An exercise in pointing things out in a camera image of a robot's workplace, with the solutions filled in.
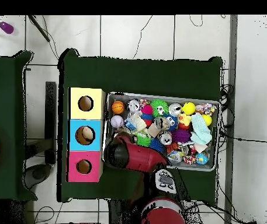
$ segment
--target basketball toy ball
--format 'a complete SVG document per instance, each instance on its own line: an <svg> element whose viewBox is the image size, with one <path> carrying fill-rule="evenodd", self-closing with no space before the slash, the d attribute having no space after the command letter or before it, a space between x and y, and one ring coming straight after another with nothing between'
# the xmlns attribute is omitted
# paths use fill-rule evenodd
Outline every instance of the basketball toy ball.
<svg viewBox="0 0 267 224"><path fill-rule="evenodd" d="M124 103L120 100L116 100L114 103L112 103L112 111L115 114L121 114L124 112Z"/></svg>
<svg viewBox="0 0 267 224"><path fill-rule="evenodd" d="M211 118L211 116L202 114L202 117L204 118L205 123L206 123L207 126L209 126L209 125L212 123L212 118Z"/></svg>
<svg viewBox="0 0 267 224"><path fill-rule="evenodd" d="M110 124L113 128L121 128L124 125L124 119L119 115L115 115L110 120Z"/></svg>
<svg viewBox="0 0 267 224"><path fill-rule="evenodd" d="M182 107L182 111L186 115L192 115L196 111L196 106L192 102L186 102Z"/></svg>

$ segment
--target white ball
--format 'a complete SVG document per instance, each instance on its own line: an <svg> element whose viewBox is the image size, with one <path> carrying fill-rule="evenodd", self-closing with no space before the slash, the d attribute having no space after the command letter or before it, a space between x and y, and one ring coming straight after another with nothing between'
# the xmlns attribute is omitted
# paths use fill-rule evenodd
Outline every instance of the white ball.
<svg viewBox="0 0 267 224"><path fill-rule="evenodd" d="M121 128L123 126L123 124L124 124L124 119L119 115L115 115L110 120L110 124L114 128Z"/></svg>

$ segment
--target yellow ball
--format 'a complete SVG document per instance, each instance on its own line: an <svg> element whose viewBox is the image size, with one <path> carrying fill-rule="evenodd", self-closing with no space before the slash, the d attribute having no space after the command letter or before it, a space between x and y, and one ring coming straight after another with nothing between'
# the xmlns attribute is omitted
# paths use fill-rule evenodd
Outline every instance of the yellow ball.
<svg viewBox="0 0 267 224"><path fill-rule="evenodd" d="M209 126L209 125L212 123L212 118L211 118L211 116L202 114L202 117L204 118L205 123L206 123L207 126Z"/></svg>
<svg viewBox="0 0 267 224"><path fill-rule="evenodd" d="M196 106L192 102L186 102L182 107L182 111L186 115L192 115L196 111Z"/></svg>

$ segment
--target yellow rubber duck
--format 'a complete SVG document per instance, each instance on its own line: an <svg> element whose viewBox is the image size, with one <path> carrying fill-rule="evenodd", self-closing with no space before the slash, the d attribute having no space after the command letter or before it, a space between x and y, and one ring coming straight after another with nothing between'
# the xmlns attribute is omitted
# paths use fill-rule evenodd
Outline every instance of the yellow rubber duck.
<svg viewBox="0 0 267 224"><path fill-rule="evenodd" d="M185 113L181 113L178 118L179 122L185 126L188 126L192 120L192 116L186 115Z"/></svg>

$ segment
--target blue object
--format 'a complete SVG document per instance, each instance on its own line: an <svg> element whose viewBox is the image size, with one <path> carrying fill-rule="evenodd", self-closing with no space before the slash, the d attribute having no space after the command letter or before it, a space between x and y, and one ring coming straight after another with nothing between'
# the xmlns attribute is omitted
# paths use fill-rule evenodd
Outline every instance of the blue object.
<svg viewBox="0 0 267 224"><path fill-rule="evenodd" d="M174 131L178 126L178 118L174 117L174 116L171 116L170 114L164 114L164 117L166 117L168 119L168 121L169 121L169 129L168 129L168 131Z"/></svg>
<svg viewBox="0 0 267 224"><path fill-rule="evenodd" d="M143 120L153 120L154 119L154 117L153 117L153 115L152 114L142 114L141 116L140 116Z"/></svg>
<svg viewBox="0 0 267 224"><path fill-rule="evenodd" d="M149 148L155 149L156 151L159 151L160 153L164 151L164 145L158 140L158 138L154 138L151 140Z"/></svg>
<svg viewBox="0 0 267 224"><path fill-rule="evenodd" d="M205 165L208 162L208 157L205 153L198 153L196 155L196 163L200 165Z"/></svg>
<svg viewBox="0 0 267 224"><path fill-rule="evenodd" d="M95 132L95 139L89 145L81 145L75 138L78 128L82 126L88 126ZM70 151L100 151L101 128L101 120L70 120Z"/></svg>

